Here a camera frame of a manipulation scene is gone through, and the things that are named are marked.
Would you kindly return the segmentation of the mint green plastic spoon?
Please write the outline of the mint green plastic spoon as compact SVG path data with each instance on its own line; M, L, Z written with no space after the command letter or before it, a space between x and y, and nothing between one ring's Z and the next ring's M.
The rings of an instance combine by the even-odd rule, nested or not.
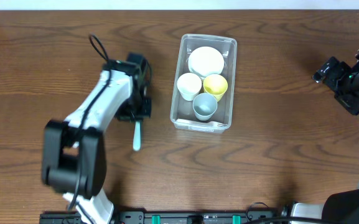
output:
M134 137L133 137L133 150L139 151L141 149L142 141L142 121L136 121L134 127Z

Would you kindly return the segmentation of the white plastic cup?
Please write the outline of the white plastic cup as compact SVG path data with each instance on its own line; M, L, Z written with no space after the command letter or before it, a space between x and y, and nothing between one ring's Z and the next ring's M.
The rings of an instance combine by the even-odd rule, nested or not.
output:
M182 98L192 101L199 94L202 87L200 77L194 73L185 73L177 80L177 88Z

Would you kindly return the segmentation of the grey plastic cup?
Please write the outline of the grey plastic cup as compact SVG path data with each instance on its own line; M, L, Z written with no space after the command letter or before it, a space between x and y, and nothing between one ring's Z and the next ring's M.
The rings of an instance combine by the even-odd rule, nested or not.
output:
M201 93L193 100L193 111L200 121L209 120L218 108L216 98L209 93Z

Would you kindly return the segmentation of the yellow plastic cup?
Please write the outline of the yellow plastic cup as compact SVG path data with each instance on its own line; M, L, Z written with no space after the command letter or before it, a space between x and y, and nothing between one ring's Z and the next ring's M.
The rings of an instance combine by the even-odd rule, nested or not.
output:
M215 97L220 101L228 89L227 80L219 74L211 74L203 81L203 91Z

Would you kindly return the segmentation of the white plastic bowl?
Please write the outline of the white plastic bowl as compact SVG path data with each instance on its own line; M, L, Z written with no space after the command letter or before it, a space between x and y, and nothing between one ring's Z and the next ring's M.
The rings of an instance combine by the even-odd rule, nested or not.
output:
M213 47L199 47L189 56L189 70L201 79L212 74L221 74L225 66L223 55Z

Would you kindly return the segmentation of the white plastic fork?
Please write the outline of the white plastic fork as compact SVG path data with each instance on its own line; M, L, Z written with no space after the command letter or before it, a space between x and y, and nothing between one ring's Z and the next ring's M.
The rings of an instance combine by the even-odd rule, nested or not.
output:
M199 121L191 121L191 120L187 120L187 119L177 119L176 122L190 124L190 125L204 125L204 126L212 126L212 127L219 127L219 128L227 127L227 124L219 123L216 121L209 121L209 122L204 123L204 122L199 122Z

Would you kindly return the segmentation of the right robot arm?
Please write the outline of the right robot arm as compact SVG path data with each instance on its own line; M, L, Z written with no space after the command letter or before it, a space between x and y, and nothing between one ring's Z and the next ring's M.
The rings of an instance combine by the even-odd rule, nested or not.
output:
M312 76L331 89L335 100L353 116L359 115L359 54L356 58L350 67L331 57ZM357 189L333 194L323 204L295 202L285 214L289 223L359 223L359 182Z

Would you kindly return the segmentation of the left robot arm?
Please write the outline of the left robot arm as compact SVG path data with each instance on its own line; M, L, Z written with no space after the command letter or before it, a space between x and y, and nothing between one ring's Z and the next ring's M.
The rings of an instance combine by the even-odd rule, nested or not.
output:
M63 121L44 129L41 179L63 193L84 223L111 223L114 205L103 190L106 177L104 133L113 119L134 122L133 149L141 148L144 118L151 116L146 95L152 70L140 55L108 60L86 100Z

